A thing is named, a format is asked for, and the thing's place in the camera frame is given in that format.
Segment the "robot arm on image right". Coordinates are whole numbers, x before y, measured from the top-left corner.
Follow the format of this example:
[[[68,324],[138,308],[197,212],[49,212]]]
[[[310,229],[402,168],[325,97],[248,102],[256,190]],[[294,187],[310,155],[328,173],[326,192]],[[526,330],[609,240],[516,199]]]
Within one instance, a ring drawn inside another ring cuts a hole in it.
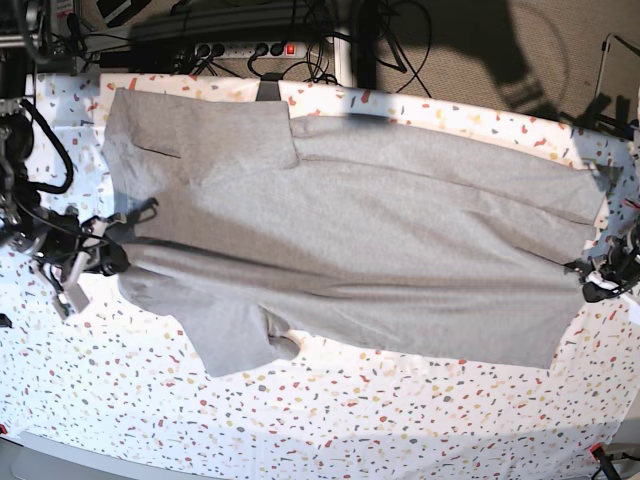
[[[639,292],[639,127],[628,153],[597,167],[605,201],[596,217],[598,238],[579,260],[566,265],[580,279],[588,303],[631,299]]]

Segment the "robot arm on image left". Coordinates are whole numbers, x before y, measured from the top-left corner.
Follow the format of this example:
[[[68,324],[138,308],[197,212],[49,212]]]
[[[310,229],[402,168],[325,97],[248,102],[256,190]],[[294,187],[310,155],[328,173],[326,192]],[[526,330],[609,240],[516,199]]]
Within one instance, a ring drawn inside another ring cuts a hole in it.
[[[53,62],[50,4],[4,1],[1,4],[1,243],[30,257],[38,269],[58,269],[64,280],[77,274],[105,277],[125,272],[129,261],[112,233],[123,214],[97,211],[86,220],[69,206],[44,208],[43,196],[76,194],[75,165],[60,138],[26,93],[26,79]],[[30,179],[26,161],[36,130],[49,140],[64,167],[61,184]]]

